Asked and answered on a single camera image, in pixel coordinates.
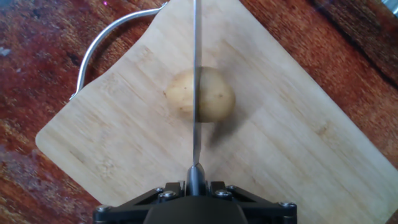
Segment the potato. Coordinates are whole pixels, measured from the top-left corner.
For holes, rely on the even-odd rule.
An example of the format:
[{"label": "potato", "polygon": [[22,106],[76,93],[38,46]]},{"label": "potato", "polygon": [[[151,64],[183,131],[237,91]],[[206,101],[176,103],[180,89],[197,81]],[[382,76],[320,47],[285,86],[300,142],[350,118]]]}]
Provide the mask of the potato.
[{"label": "potato", "polygon": [[[172,111],[183,119],[193,119],[193,70],[177,74],[168,85],[165,95]],[[227,118],[235,107],[235,93],[215,68],[203,67],[200,77],[199,120],[219,122]]]}]

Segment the metal rod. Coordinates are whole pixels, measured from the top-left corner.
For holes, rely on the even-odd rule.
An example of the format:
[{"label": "metal rod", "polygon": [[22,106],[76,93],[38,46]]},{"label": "metal rod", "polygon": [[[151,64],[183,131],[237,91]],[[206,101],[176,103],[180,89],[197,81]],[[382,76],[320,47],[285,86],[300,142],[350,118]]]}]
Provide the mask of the metal rod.
[{"label": "metal rod", "polygon": [[85,84],[85,75],[86,75],[86,70],[88,66],[88,62],[90,61],[91,56],[93,55],[93,52],[95,48],[97,48],[98,44],[115,28],[120,26],[121,24],[128,22],[132,19],[144,17],[144,16],[153,16],[156,15],[160,10],[162,10],[165,6],[166,3],[163,3],[163,5],[160,8],[157,9],[148,9],[148,10],[143,10],[139,12],[133,12],[130,13],[114,22],[112,22],[109,26],[107,26],[104,30],[101,31],[101,33],[98,34],[98,36],[94,39],[94,41],[91,43],[91,45],[88,47],[85,56],[83,57],[83,60],[81,61],[80,65],[80,70],[79,70],[79,76],[77,78],[77,85],[76,85],[76,92],[72,94],[69,100],[71,100],[73,97],[76,96],[76,94],[79,93],[79,91],[84,87]]}]

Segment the bamboo cutting board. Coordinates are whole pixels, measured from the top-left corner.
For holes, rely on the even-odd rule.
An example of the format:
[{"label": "bamboo cutting board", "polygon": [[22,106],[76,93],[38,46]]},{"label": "bamboo cutting board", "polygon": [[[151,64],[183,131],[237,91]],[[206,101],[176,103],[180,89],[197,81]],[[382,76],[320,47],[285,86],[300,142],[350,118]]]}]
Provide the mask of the bamboo cutting board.
[{"label": "bamboo cutting board", "polygon": [[[140,40],[37,135],[39,149],[101,203],[185,179],[192,124],[164,90],[192,67],[193,6],[172,0]],[[203,64],[236,93],[203,126],[206,179],[298,204],[300,223],[384,223],[398,171],[238,0],[203,0]]]}]

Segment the wooden table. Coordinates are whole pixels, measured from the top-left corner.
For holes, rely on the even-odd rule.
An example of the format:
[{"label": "wooden table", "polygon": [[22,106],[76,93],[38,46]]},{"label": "wooden table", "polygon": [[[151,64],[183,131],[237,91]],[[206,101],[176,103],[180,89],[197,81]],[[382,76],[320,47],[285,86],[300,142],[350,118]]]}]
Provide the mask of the wooden table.
[{"label": "wooden table", "polygon": [[[91,223],[98,202],[37,149],[35,135],[74,92],[101,29],[162,2],[0,1],[0,223]],[[398,168],[398,19],[377,0],[360,7],[359,0],[242,2]],[[105,72],[149,24],[132,22],[108,37],[86,80]]]}]

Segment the bolt head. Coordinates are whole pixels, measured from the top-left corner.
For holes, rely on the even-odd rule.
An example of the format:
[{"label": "bolt head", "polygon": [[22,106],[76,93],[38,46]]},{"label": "bolt head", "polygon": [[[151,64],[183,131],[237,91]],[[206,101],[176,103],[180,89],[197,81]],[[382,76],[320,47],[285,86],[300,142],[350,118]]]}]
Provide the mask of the bolt head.
[{"label": "bolt head", "polygon": [[164,191],[164,188],[163,188],[163,187],[156,187],[155,190],[156,190],[157,192],[163,192],[163,191]]},{"label": "bolt head", "polygon": [[176,193],[172,190],[166,190],[165,192],[163,192],[164,197],[173,197],[176,196]]},{"label": "bolt head", "polygon": [[96,208],[96,210],[97,210],[97,212],[106,212],[111,208],[112,208],[112,206],[110,206],[110,205],[100,205]]},{"label": "bolt head", "polygon": [[232,195],[231,192],[228,192],[226,190],[216,190],[215,193],[216,193],[217,196],[220,196],[220,197],[227,197],[227,196]]},{"label": "bolt head", "polygon": [[278,204],[284,208],[288,208],[288,207],[294,207],[296,206],[295,203],[293,202],[278,202]]},{"label": "bolt head", "polygon": [[236,186],[235,185],[228,185],[228,186],[226,186],[226,188],[230,189],[230,190],[234,190],[234,189],[236,189]]}]

